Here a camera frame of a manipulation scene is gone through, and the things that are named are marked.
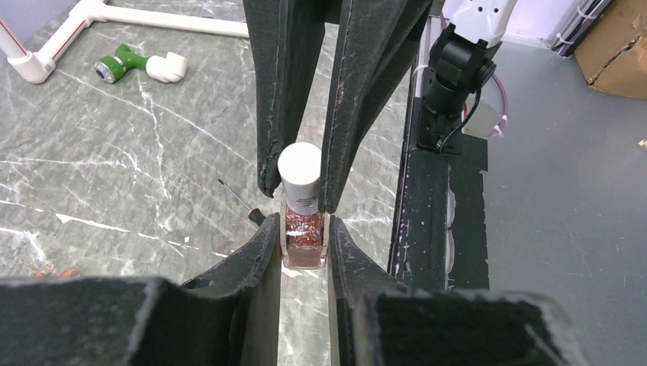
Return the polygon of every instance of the cable tie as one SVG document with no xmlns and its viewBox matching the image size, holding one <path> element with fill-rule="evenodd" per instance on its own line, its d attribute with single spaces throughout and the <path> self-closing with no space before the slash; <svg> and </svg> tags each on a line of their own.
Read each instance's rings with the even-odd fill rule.
<svg viewBox="0 0 647 366">
<path fill-rule="evenodd" d="M 557 34 L 555 35 L 555 37 L 556 37 L 560 42 L 562 42 L 563 44 L 574 44 L 574 43 L 575 43 L 575 42 L 572 42 L 572 41 L 570 41 L 570 40 L 565 40 L 564 38 L 562 38 L 562 34 L 561 34 L 561 33 L 557 33 Z"/>
<path fill-rule="evenodd" d="M 590 16 L 590 15 L 588 15 L 588 14 L 585 14 L 585 13 L 582 11 L 582 9 L 580 9 L 580 7 L 579 7 L 579 6 L 577 7 L 577 9 L 578 9 L 578 14 L 579 14 L 581 17 L 583 17 L 584 19 L 595 19 L 595 18 L 597 18 L 597 15 L 595 15 L 595 16 Z"/>
</svg>

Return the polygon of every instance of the screwdriver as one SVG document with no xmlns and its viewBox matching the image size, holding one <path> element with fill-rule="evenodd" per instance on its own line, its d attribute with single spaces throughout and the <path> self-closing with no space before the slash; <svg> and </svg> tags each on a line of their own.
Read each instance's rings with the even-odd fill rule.
<svg viewBox="0 0 647 366">
<path fill-rule="evenodd" d="M 228 190 L 228 191 L 229 191 L 229 193 L 231 193 L 231 194 L 232 194 L 232 195 L 233 195 L 233 196 L 238 200 L 238 202 L 240 202 L 240 204 L 242 204 L 242 205 L 243 205 L 247 210 L 249 210 L 249 213 L 247 214 L 247 217 L 248 217 L 248 218 L 249 218 L 253 223 L 255 223 L 256 225 L 261 226 L 261 225 L 262 225 L 262 223 L 263 223 L 263 221 L 265 221 L 265 218 L 266 218 L 266 217 L 265 217 L 265 215 L 263 215 L 263 214 L 262 214 L 261 210 L 259 210 L 258 208 L 251 208 L 251 207 L 249 207 L 249 206 L 245 203 L 245 201 L 243 201 L 243 199 L 242 199 L 242 198 L 238 197 L 238 194 L 235 194 L 235 193 L 231 190 L 231 188 L 227 187 L 227 185 L 226 185 L 226 184 L 224 184 L 224 182 L 223 182 L 223 181 L 221 181 L 220 179 L 218 179 L 218 182 L 220 182 L 220 184 L 222 184 L 222 185 L 223 185 L 224 189 Z"/>
</svg>

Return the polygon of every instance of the pvc pipe elbow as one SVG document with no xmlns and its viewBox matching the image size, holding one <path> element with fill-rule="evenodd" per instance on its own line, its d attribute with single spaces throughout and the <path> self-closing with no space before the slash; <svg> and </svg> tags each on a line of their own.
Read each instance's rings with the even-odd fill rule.
<svg viewBox="0 0 647 366">
<path fill-rule="evenodd" d="M 56 64 L 54 61 L 47 57 L 40 57 L 38 53 L 27 51 L 25 57 L 12 59 L 7 58 L 9 64 L 22 76 L 32 84 L 40 84 L 47 80 L 47 77 L 52 73 Z"/>
<path fill-rule="evenodd" d="M 186 74 L 188 60 L 176 53 L 169 52 L 166 58 L 151 56 L 146 62 L 148 76 L 161 82 L 178 82 Z"/>
</svg>

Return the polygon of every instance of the white pvc pipe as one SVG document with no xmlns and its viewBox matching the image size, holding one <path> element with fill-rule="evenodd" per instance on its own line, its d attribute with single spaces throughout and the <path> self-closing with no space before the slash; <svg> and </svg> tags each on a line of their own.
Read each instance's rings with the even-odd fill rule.
<svg viewBox="0 0 647 366">
<path fill-rule="evenodd" d="M 56 61 L 84 28 L 94 21 L 120 21 L 131 24 L 166 27 L 225 36 L 249 38 L 247 24 L 211 18 L 159 13 L 105 4 L 107 0 L 80 0 L 69 12 L 63 25 L 43 45 L 40 51 L 26 50 L 9 28 L 0 20 L 0 48 L 7 60 L 23 79 L 33 84 L 44 82 L 56 67 Z"/>
<path fill-rule="evenodd" d="M 27 55 L 27 50 L 9 30 L 2 19 L 0 19 L 0 49 L 2 49 L 10 59 L 19 59 Z"/>
<path fill-rule="evenodd" d="M 160 13 L 157 11 L 103 6 L 101 17 L 109 21 L 150 25 L 225 36 L 249 38 L 247 24 L 237 21 L 222 21 L 212 18 L 189 17 L 187 15 Z"/>
<path fill-rule="evenodd" d="M 52 34 L 52 37 L 43 45 L 43 48 L 38 53 L 56 62 L 61 55 L 67 50 L 67 47 L 74 41 L 75 38 L 81 34 L 84 28 L 88 27 L 92 22 L 87 21 L 80 17 L 69 17 L 60 26 L 60 28 Z"/>
</svg>

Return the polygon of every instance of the cardboard box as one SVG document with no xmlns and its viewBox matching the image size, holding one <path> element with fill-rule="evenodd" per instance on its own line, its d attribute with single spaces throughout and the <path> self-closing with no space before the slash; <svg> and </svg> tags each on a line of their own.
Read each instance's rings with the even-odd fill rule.
<svg viewBox="0 0 647 366">
<path fill-rule="evenodd" d="M 593 89 L 647 99 L 647 0 L 616 0 L 575 58 Z"/>
</svg>

